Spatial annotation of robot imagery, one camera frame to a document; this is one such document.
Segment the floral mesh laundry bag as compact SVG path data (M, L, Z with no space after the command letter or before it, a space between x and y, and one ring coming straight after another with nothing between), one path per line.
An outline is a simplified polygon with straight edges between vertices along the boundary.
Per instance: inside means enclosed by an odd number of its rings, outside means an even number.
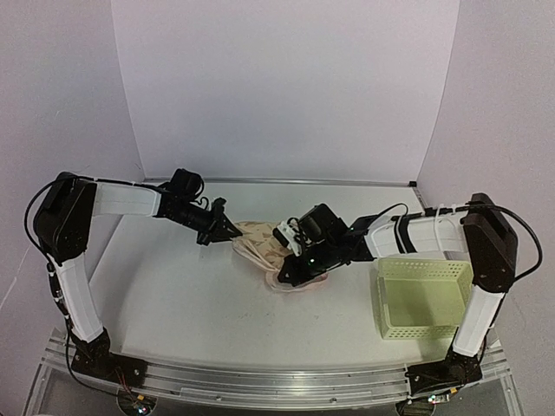
M274 223L242 221L234 226L241 232L232 240L232 248L236 254L248 260L264 273L266 283L276 291L294 291L288 283L278 281L278 275L284 260L292 251L283 247L273 236L277 226Z

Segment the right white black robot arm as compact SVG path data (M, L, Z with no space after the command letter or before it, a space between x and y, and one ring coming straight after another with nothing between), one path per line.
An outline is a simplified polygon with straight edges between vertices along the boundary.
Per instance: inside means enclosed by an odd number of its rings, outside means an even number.
M338 267L376 259L459 252L469 256L473 270L469 303L436 375L456 383L471 367L506 293L516 281L518 238L501 207L485 193L475 193L463 206L427 208L395 215L390 208L359 217L347 225L326 204L300 218L279 223L272 235L290 255L278 281L300 286Z

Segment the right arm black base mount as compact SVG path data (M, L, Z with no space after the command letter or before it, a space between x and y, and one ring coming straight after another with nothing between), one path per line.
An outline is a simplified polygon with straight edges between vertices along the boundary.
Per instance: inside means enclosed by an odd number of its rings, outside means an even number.
M409 397L416 399L444 393L480 381L481 357L480 353L472 356L459 354L450 346L443 360L408 366L405 377Z

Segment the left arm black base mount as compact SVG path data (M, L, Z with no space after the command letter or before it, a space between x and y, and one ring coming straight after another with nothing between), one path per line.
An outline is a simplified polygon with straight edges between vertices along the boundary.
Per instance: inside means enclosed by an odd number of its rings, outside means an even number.
M111 351L111 340L106 329L92 341L79 339L69 332L75 346L70 369L98 380L120 383L124 387L142 387L146 379L147 362Z

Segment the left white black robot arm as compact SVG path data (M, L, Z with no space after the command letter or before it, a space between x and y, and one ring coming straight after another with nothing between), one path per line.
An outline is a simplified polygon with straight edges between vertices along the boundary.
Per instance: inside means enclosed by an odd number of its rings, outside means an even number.
M76 340L90 344L105 332L85 266L94 218L165 219L196 231L197 244L204 246L240 237L240 230L225 214L223 198L200 203L204 187L200 175L179 169L160 185L62 172L39 191L43 201L26 231L47 260L51 293Z

